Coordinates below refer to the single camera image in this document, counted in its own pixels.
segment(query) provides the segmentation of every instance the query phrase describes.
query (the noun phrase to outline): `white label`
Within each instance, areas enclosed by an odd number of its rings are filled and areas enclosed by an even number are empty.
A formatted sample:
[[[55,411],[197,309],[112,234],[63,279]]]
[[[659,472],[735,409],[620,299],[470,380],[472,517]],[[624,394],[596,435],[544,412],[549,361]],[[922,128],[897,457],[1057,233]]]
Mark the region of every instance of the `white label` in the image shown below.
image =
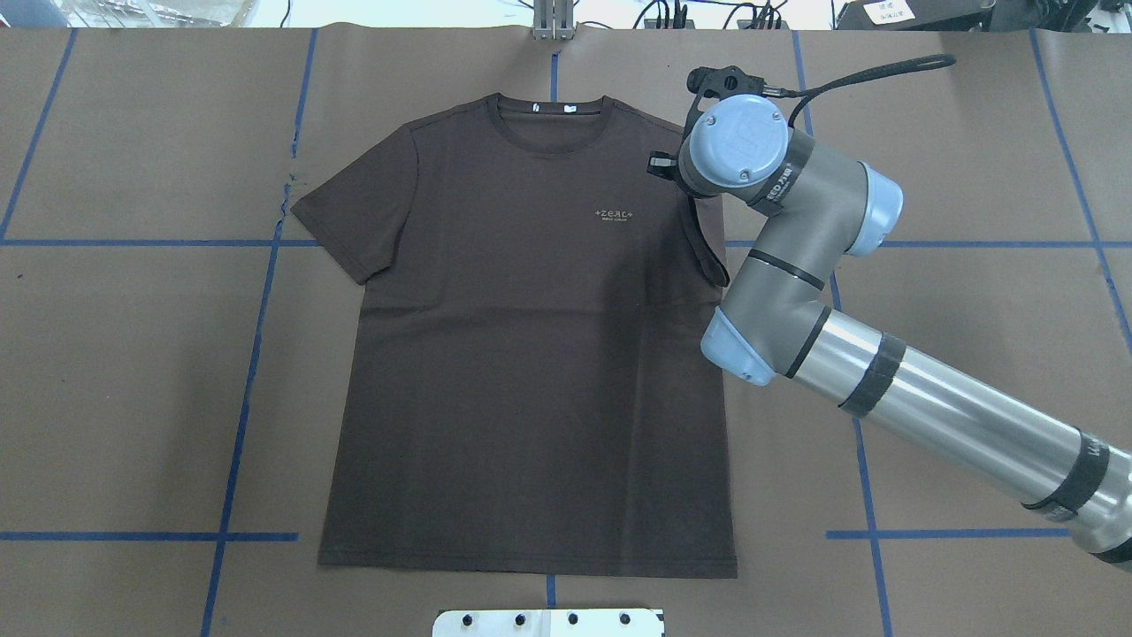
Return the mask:
[[[884,0],[884,2],[865,5],[865,12],[868,14],[868,19],[873,20],[873,24],[893,24],[916,19],[916,14],[904,0]]]

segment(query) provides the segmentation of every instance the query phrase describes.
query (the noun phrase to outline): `black tape band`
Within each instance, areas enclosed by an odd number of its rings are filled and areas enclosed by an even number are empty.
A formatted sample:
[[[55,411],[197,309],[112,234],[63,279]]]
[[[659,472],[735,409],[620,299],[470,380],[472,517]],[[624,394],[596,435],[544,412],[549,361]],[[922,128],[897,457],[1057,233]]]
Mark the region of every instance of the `black tape band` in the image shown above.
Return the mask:
[[[1048,498],[1034,505],[1022,505],[1047,520],[1063,523],[1077,513],[1100,488],[1108,472],[1108,445],[1099,438],[1081,432],[1081,449],[1069,475]]]
[[[1115,549],[1109,549],[1104,553],[1094,553],[1095,558],[1110,565],[1132,561],[1132,537]]]
[[[747,205],[754,209],[774,216],[782,210],[782,199],[790,192],[790,188],[798,181],[801,170],[806,167],[809,155],[814,152],[814,138],[805,132],[795,130],[790,136],[790,144],[786,148],[786,158],[766,178],[758,193],[754,196]]]
[[[904,342],[889,335],[881,335],[881,345],[876,348],[876,355],[869,362],[868,369],[860,382],[854,388],[849,398],[838,407],[844,410],[850,415],[864,419],[881,402],[884,393],[892,387],[892,379],[900,369],[900,362],[904,360],[904,352],[908,346]]]

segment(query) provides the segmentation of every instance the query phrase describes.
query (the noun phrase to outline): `t-shirt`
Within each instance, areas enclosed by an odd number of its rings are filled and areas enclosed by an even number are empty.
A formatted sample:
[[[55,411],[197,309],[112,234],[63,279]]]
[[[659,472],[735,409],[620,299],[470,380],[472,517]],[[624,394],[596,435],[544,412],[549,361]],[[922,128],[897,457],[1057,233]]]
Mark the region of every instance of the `t-shirt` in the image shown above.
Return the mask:
[[[645,170],[679,144],[496,94],[292,207],[366,285],[320,565],[736,576],[720,204]]]

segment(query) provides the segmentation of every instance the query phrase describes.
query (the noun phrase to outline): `wire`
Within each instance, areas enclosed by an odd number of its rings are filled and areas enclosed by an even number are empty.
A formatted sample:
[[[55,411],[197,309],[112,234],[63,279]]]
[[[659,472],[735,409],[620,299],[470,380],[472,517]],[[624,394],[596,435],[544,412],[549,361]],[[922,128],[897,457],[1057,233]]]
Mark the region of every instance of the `wire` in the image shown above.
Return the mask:
[[[641,12],[637,14],[637,19],[633,21],[633,27],[632,28],[636,28],[641,24],[641,20],[644,18],[644,15],[646,12],[649,12],[649,9],[651,9],[653,5],[657,5],[657,28],[661,28],[660,5],[664,6],[664,14],[667,15],[668,14],[668,0],[652,0],[652,2],[649,2],[648,5],[645,5],[644,9],[641,9]]]
[[[881,64],[878,67],[873,67],[861,71],[857,71],[852,75],[847,75],[840,79],[834,79],[829,84],[823,84],[817,88],[809,88],[806,91],[790,91],[787,92],[788,97],[801,97],[797,104],[794,105],[794,111],[790,112],[790,119],[787,124],[794,128],[794,121],[798,118],[798,113],[801,112],[806,105],[814,101],[826,91],[832,91],[834,88],[840,88],[842,86],[849,86],[850,84],[860,84],[863,81],[872,81],[874,79],[882,79],[885,77],[892,77],[895,75],[903,75],[906,72],[919,72],[921,70],[933,70],[937,68],[950,67],[955,63],[955,57],[947,53],[938,53],[935,55],[925,55],[923,58],[915,58],[911,60],[903,60],[901,62],[892,62],[890,64]]]

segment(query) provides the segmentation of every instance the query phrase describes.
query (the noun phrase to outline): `metal plate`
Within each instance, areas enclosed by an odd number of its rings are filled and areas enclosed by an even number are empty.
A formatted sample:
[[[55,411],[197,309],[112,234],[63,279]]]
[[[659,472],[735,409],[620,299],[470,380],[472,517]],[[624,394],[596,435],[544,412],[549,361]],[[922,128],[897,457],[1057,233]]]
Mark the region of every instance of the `metal plate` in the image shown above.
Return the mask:
[[[500,635],[663,637],[664,611],[653,609],[445,611],[432,623],[432,637]]]

